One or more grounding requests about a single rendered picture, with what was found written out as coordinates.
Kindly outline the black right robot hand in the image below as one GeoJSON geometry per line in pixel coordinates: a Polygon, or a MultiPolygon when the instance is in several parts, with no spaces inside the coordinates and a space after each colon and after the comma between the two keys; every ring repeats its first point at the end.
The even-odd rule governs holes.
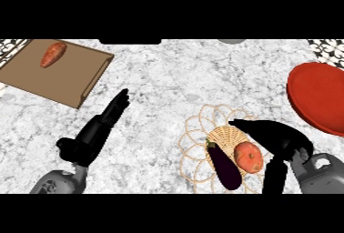
{"type": "Polygon", "coordinates": [[[302,175],[302,165],[313,156],[313,143],[293,127],[273,120],[234,119],[228,124],[251,136],[273,155],[265,165],[261,192],[279,195],[288,174],[285,162],[290,163],[295,176],[302,175]]]}

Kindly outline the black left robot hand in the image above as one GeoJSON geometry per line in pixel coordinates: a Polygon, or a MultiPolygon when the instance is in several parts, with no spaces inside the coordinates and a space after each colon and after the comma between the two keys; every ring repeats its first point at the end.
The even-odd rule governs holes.
{"type": "Polygon", "coordinates": [[[112,127],[128,106],[127,89],[113,97],[100,115],[94,115],[73,138],[56,141],[59,157],[81,167],[88,167],[103,148],[112,127]]]}

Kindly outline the red bowl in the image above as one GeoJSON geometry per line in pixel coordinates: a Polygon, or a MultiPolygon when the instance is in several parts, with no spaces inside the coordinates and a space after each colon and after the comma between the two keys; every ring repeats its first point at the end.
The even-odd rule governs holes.
{"type": "Polygon", "coordinates": [[[344,71],[323,63],[302,63],[289,72],[286,93],[304,121],[344,137],[344,71]]]}

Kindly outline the dark purple eggplant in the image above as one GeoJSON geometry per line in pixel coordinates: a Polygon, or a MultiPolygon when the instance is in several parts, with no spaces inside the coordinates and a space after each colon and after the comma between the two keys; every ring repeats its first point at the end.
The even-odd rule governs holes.
{"type": "Polygon", "coordinates": [[[242,176],[231,159],[215,142],[206,142],[206,151],[223,187],[227,190],[236,190],[242,185],[242,176]]]}

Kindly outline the brown wooden cutting board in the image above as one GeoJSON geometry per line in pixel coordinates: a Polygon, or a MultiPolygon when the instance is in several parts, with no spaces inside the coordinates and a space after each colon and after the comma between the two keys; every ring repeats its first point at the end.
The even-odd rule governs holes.
{"type": "Polygon", "coordinates": [[[66,52],[45,68],[40,61],[54,39],[31,39],[0,67],[0,82],[79,108],[113,54],[65,41],[66,52]]]}

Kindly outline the orange carrot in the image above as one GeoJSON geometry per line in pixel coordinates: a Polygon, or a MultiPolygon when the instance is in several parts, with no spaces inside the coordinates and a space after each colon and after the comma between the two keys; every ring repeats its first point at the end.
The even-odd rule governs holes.
{"type": "Polygon", "coordinates": [[[63,42],[51,44],[45,50],[44,56],[40,61],[42,68],[48,67],[63,56],[68,49],[68,45],[63,42]]]}

